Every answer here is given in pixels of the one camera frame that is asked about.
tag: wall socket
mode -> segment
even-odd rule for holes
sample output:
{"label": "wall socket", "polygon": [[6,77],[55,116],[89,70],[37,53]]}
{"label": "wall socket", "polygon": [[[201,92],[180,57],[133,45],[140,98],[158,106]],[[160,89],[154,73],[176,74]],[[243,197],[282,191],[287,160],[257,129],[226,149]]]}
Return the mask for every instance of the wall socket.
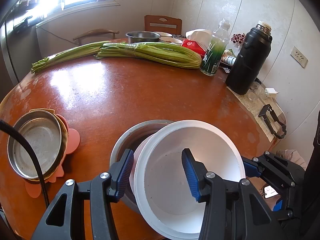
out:
{"label": "wall socket", "polygon": [[291,56],[298,61],[303,68],[306,67],[308,59],[296,47],[293,47]]}

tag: wooden table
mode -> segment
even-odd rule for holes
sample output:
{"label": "wooden table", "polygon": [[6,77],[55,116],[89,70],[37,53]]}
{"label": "wooden table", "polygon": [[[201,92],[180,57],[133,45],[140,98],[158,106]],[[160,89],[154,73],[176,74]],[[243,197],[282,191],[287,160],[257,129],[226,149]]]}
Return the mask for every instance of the wooden table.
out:
{"label": "wooden table", "polygon": [[[4,104],[0,118],[13,125],[33,108],[52,108],[79,131],[81,143],[67,156],[65,176],[47,183],[50,200],[67,179],[93,179],[107,171],[112,148],[133,125],[152,119],[197,119],[215,125],[252,158],[271,147],[266,135],[238,99],[226,88],[226,74],[214,77],[142,59],[83,57],[29,73]],[[44,213],[42,195],[31,198],[24,180],[7,157],[8,136],[0,132],[0,203],[13,230],[30,239]],[[141,215],[122,202],[112,205],[120,240],[156,240]],[[92,239],[89,203],[85,230]]]}

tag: paper mat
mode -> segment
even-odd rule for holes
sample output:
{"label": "paper mat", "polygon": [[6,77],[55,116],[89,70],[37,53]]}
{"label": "paper mat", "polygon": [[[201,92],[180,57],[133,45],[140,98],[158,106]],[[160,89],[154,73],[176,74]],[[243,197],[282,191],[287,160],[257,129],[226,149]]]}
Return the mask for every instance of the paper mat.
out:
{"label": "paper mat", "polygon": [[[278,116],[279,120],[286,124],[284,113],[278,106],[278,104],[274,101],[273,98],[267,98],[267,96],[264,93],[261,93],[260,97],[255,101],[250,101],[248,98],[248,95],[238,95],[237,93],[233,92],[229,87],[227,87],[235,96],[239,99],[239,101],[245,106],[245,108],[254,116],[257,123],[260,125],[263,132],[268,137],[269,141],[271,142],[275,136],[271,134],[269,128],[267,127],[266,123],[264,122],[262,117],[258,117],[262,107],[264,105],[270,104],[272,109],[275,111],[276,115]],[[281,126],[274,122],[270,113],[267,111],[267,117],[270,120],[270,123],[273,127],[273,129],[276,132],[279,132],[281,130]]]}

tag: metal screw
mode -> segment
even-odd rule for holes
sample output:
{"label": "metal screw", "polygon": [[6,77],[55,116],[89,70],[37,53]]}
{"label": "metal screw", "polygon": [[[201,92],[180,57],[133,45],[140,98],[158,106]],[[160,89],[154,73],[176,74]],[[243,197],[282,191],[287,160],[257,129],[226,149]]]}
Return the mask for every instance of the metal screw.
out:
{"label": "metal screw", "polygon": [[214,174],[214,173],[211,172],[211,171],[207,172],[205,175],[206,175],[207,178],[211,178],[211,179],[216,176],[216,174]]}
{"label": "metal screw", "polygon": [[109,178],[109,173],[107,173],[107,172],[101,173],[101,174],[100,174],[100,178],[102,178],[102,179],[107,179],[107,178]]}
{"label": "metal screw", "polygon": [[244,185],[244,186],[248,186],[250,184],[250,181],[247,180],[247,179],[242,179],[241,180],[241,184]]}
{"label": "metal screw", "polygon": [[73,185],[74,184],[74,180],[73,179],[68,179],[67,181],[66,181],[66,185],[67,186],[71,186],[71,185]]}

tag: wooden chair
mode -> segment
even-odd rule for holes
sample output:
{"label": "wooden chair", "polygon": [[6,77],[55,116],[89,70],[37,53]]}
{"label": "wooden chair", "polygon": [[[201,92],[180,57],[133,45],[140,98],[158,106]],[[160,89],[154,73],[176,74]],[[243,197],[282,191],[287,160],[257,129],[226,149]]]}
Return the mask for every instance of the wooden chair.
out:
{"label": "wooden chair", "polygon": [[161,15],[146,15],[144,17],[144,30],[148,32],[164,32],[181,35],[181,29],[181,19]]}
{"label": "wooden chair", "polygon": [[79,36],[76,36],[75,38],[73,38],[73,40],[78,40],[79,45],[81,44],[81,39],[86,38],[86,37],[94,37],[94,36],[100,36],[103,34],[108,34],[108,33],[112,33],[112,39],[115,40],[116,39],[116,34],[119,34],[119,31],[111,31],[111,30],[107,30],[107,29],[95,29],[95,30],[91,30],[88,31],[86,33],[82,33]]}

